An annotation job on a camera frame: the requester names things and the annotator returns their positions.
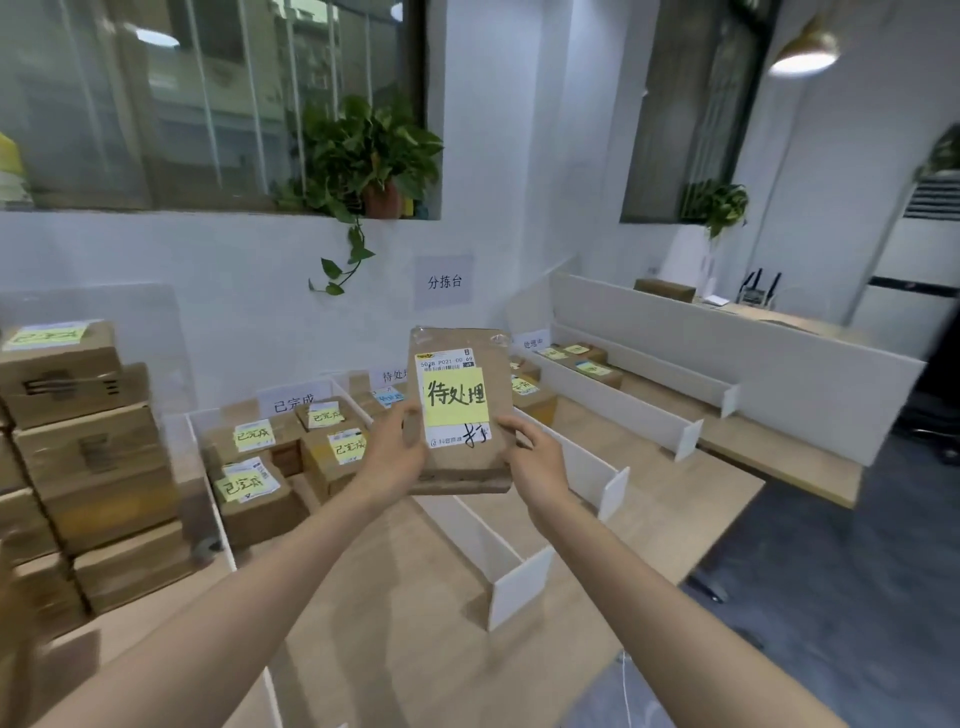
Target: cable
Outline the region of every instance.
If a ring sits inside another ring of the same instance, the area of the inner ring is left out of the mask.
[[[630,717],[630,700],[627,699],[627,650],[620,651],[620,677],[623,680],[623,705],[627,709],[627,728],[634,728]]]

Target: terracotta pot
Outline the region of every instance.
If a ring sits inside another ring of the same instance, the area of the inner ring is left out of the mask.
[[[364,216],[373,220],[398,220],[403,211],[403,196],[393,180],[387,180],[383,189],[368,184],[363,190]]]

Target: finger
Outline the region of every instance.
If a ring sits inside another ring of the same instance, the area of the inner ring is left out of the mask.
[[[550,437],[541,428],[529,420],[519,418],[517,415],[503,415],[496,418],[496,420],[504,427],[522,432],[526,438],[534,444],[534,447],[542,445],[546,441],[546,438]]]

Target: ceiling light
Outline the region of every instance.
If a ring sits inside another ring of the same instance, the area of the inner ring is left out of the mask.
[[[814,15],[801,33],[777,54],[770,66],[770,75],[784,78],[811,76],[832,66],[838,58],[840,46],[836,36],[824,30],[820,15]]]
[[[160,48],[176,48],[180,45],[179,40],[173,36],[168,36],[166,33],[161,33],[160,31],[150,31],[146,28],[137,28],[131,23],[127,23],[127,30],[136,34],[137,39],[142,40],[144,43],[158,45]]]

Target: glass window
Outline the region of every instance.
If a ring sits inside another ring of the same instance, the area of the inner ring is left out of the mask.
[[[623,222],[698,222],[691,190],[698,182],[731,181],[770,41],[773,5],[660,4]]]
[[[272,210],[307,102],[422,121],[424,1],[6,4],[0,133],[38,207]]]

